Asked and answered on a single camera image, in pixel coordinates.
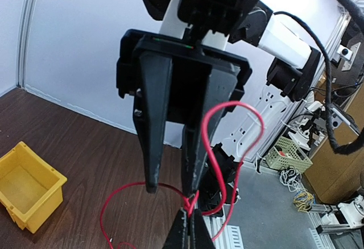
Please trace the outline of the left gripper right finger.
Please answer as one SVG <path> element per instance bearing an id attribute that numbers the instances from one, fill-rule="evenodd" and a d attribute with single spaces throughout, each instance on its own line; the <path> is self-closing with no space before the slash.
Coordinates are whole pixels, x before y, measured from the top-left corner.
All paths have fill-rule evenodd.
<path id="1" fill-rule="evenodd" d="M 189 219 L 189 236 L 190 248 L 215 249 L 202 213 L 198 209 L 194 209 Z"/>

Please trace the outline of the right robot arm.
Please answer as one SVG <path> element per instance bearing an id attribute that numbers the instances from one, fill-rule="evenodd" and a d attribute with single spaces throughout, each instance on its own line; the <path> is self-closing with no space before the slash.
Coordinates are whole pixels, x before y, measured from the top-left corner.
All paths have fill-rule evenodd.
<path id="1" fill-rule="evenodd" d="M 205 114 L 238 101 L 252 69 L 227 43 L 249 43 L 274 56 L 267 82 L 291 101 L 303 98 L 319 63 L 318 50 L 280 24 L 261 0 L 142 0 L 162 22 L 158 33 L 126 31 L 117 61 L 121 98 L 133 96 L 133 122 L 143 152 L 146 189 L 158 188 L 167 122 L 183 125 L 183 195 L 199 187 L 206 152 Z"/>

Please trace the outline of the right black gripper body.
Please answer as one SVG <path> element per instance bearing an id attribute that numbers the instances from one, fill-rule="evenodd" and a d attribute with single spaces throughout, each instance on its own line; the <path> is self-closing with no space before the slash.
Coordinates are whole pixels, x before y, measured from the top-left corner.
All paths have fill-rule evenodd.
<path id="1" fill-rule="evenodd" d="M 121 98 L 134 98 L 133 121 L 137 130 L 144 130 L 142 112 L 142 76 L 139 58 L 144 52 L 154 52 L 172 59 L 172 80 L 166 122 L 186 124 L 192 106 L 188 94 L 212 68 L 228 69 L 237 75 L 236 87 L 229 99 L 240 100 L 252 74 L 248 60 L 202 44 L 186 44 L 180 39 L 152 32 L 130 29 L 120 42 L 116 87 Z"/>

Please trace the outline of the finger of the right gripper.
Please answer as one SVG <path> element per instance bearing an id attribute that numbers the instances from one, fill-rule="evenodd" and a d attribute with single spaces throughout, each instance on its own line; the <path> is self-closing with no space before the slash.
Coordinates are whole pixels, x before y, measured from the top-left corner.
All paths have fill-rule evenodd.
<path id="1" fill-rule="evenodd" d="M 227 102 L 237 84 L 234 71 L 214 67 L 187 101 L 192 106 L 183 129 L 181 181 L 184 195 L 197 192 L 206 162 L 206 149 L 222 117 L 222 110 L 212 113 L 215 106 Z"/>
<path id="2" fill-rule="evenodd" d="M 169 93 L 172 80 L 172 59 L 154 52 L 139 58 L 142 76 L 142 112 L 144 172 L 148 193 L 158 188 L 163 140 L 166 128 Z"/>

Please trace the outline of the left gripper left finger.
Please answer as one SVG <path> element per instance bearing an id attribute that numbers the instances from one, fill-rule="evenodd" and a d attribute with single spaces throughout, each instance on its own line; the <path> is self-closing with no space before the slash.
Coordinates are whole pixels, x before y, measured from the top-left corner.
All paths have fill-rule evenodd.
<path id="1" fill-rule="evenodd" d="M 184 249 L 188 247 L 188 215 L 180 209 L 173 221 L 162 249 Z"/>

